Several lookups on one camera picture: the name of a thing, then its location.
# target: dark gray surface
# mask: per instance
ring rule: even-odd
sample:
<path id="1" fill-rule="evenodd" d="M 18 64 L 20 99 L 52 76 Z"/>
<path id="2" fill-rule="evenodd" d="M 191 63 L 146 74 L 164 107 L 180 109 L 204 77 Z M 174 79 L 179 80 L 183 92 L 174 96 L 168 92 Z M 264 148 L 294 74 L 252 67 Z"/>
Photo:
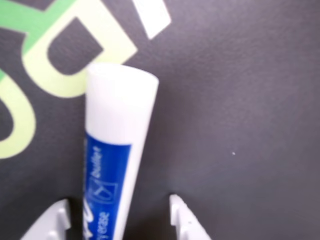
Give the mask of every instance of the dark gray surface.
<path id="1" fill-rule="evenodd" d="M 176 239 L 177 193 L 216 240 L 318 240 L 320 1 L 166 0 L 172 25 L 152 41 L 131 1 L 105 2 L 139 48 L 127 65 L 160 79 L 125 239 Z M 63 198 L 80 239 L 84 97 L 44 93 L 23 69 L 23 35 L 0 39 L 0 68 L 37 117 L 28 149 L 0 162 L 0 239 Z"/>

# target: gray fabric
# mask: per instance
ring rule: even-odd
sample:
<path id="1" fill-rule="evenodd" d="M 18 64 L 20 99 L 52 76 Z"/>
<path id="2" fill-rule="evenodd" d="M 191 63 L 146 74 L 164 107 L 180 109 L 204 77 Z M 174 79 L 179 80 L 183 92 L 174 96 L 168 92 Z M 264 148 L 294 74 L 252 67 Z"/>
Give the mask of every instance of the gray fabric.
<path id="1" fill-rule="evenodd" d="M 152 41 L 131 1 L 104 2 L 139 49 L 126 64 L 160 79 L 125 239 L 176 239 L 176 193 L 216 240 L 318 240 L 320 1 L 166 0 L 172 25 Z M 69 29 L 85 36 L 79 24 Z M 23 38 L 0 31 L 0 68 L 32 103 L 37 130 L 27 150 L 0 162 L 0 239 L 19 239 L 63 198 L 75 226 L 69 239 L 80 239 L 84 97 L 35 86 Z M 90 46 L 68 55 L 71 69 L 99 51 Z"/>

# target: printed graphic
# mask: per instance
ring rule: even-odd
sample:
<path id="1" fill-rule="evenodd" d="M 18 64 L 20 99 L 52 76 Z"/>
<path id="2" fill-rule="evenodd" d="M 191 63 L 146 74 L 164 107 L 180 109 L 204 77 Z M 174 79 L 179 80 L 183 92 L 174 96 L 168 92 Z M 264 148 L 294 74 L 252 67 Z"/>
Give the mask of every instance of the printed graphic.
<path id="1" fill-rule="evenodd" d="M 90 178 L 89 197 L 101 204 L 113 204 L 116 199 L 118 184 Z"/>
<path id="2" fill-rule="evenodd" d="M 171 24 L 163 0 L 134 0 L 147 36 L 154 39 Z M 0 1 L 0 28 L 25 33 L 22 62 L 36 86 L 58 98 L 75 98 L 85 92 L 85 70 L 66 75 L 51 63 L 48 52 L 55 39 L 78 19 L 103 48 L 93 61 L 123 64 L 138 52 L 133 41 L 101 0 L 55 0 L 39 9 L 15 1 Z M 0 69 L 0 101 L 13 119 L 13 131 L 0 141 L 0 159 L 23 152 L 36 133 L 36 115 L 28 97 Z"/>
<path id="3" fill-rule="evenodd" d="M 113 239 L 131 145 L 86 139 L 84 236 Z"/>

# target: white tube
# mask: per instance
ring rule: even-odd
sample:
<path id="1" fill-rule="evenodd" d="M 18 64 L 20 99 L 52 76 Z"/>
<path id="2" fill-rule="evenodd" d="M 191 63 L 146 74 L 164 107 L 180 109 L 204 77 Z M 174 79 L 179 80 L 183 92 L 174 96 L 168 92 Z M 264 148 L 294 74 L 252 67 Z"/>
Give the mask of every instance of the white tube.
<path id="1" fill-rule="evenodd" d="M 158 85 L 154 75 L 133 67 L 88 67 L 86 240 L 123 238 Z"/>

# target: blue label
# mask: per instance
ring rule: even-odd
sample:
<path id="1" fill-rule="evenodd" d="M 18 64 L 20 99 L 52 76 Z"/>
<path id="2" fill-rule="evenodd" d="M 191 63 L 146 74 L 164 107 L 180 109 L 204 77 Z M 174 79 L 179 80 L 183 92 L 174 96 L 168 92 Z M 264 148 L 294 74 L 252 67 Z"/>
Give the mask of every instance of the blue label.
<path id="1" fill-rule="evenodd" d="M 83 239 L 112 240 L 131 145 L 113 145 L 86 135 Z"/>

